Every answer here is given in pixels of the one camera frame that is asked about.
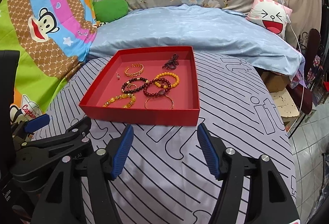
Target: dark red cloth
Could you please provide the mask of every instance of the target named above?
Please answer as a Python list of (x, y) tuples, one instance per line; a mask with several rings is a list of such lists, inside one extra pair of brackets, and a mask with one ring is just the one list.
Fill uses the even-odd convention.
[(305, 88), (304, 86), (298, 84), (298, 86), (294, 89), (290, 88), (289, 85), (287, 86), (287, 91), (289, 92), (291, 98), (293, 99), (295, 105), (300, 108), (300, 102), (302, 100), (303, 95), (303, 88), (304, 88), (304, 96), (302, 102), (302, 112), (304, 114), (310, 114), (313, 107), (313, 98), (312, 92)]

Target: green pillow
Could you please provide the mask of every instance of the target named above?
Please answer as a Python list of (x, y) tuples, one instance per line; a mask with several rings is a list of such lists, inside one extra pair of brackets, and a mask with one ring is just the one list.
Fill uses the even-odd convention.
[(96, 20), (101, 22), (113, 22), (127, 15), (128, 3), (125, 0), (101, 0), (94, 3)]

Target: tile floor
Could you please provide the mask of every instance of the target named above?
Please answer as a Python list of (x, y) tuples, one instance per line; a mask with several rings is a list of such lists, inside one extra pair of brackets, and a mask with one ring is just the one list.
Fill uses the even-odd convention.
[(296, 207), (301, 224), (305, 224), (322, 185), (321, 154), (329, 144), (329, 103), (319, 105), (312, 118), (303, 121), (289, 141), (296, 170)]

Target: cardboard box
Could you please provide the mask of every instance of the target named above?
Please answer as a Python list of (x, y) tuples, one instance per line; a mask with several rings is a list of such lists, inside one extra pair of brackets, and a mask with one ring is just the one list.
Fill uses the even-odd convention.
[(288, 76), (276, 75), (270, 71), (263, 72), (261, 78), (269, 92), (283, 91), (290, 83)]
[[(173, 71), (168, 71), (162, 66), (177, 53), (179, 65)], [(174, 101), (174, 108), (171, 108), (171, 101), (166, 97), (152, 98), (144, 107), (147, 97), (143, 91), (135, 93), (136, 102), (131, 108), (122, 108), (130, 101), (130, 98), (119, 99), (108, 107), (103, 107), (110, 98), (121, 95), (121, 87), (131, 77), (124, 74), (126, 67), (130, 67), (128, 73), (140, 70), (140, 67), (132, 68), (132, 64), (143, 64), (144, 72), (137, 76), (153, 80), (159, 73), (173, 72), (180, 78), (176, 88), (172, 88), (167, 95)], [(175, 79), (171, 76), (164, 76), (171, 84)], [(143, 85), (142, 81), (134, 82), (138, 87)], [(149, 93), (158, 92), (160, 88), (151, 85)], [(191, 46), (165, 46), (136, 48), (119, 50), (108, 64), (95, 78), (79, 106), (87, 116), (95, 119), (124, 122), (130, 124), (145, 125), (166, 125), (166, 126), (196, 126), (200, 113), (199, 91), (195, 60)]]

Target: dark red beaded bracelet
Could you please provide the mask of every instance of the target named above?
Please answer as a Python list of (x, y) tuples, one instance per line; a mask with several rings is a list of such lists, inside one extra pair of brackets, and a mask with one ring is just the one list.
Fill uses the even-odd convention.
[[(166, 83), (167, 86), (161, 85), (161, 88), (163, 88), (163, 89), (159, 90), (156, 93), (149, 93), (149, 92), (147, 92), (147, 88), (151, 84), (154, 84), (156, 81), (159, 81), (161, 83)], [(170, 89), (171, 89), (171, 84), (170, 84), (170, 81), (169, 80), (167, 80), (165, 78), (159, 78), (159, 79), (156, 78), (156, 79), (153, 79), (152, 81), (144, 84), (144, 95), (147, 96), (147, 97), (158, 97), (158, 96), (161, 96), (161, 95), (165, 95)]]
[(135, 89), (132, 89), (132, 90), (124, 90), (127, 86), (129, 86), (132, 82), (134, 81), (138, 81), (138, 80), (141, 80), (141, 81), (144, 81), (145, 83), (149, 83), (149, 81), (146, 79), (146, 78), (132, 78), (130, 79), (129, 81), (125, 82), (123, 85), (122, 85), (122, 88), (121, 88), (121, 91), (122, 93), (124, 94), (127, 94), (127, 93), (131, 93), (133, 94), (134, 92), (138, 92), (140, 90), (142, 90), (144, 88), (144, 85), (140, 86), (139, 88), (135, 88)]

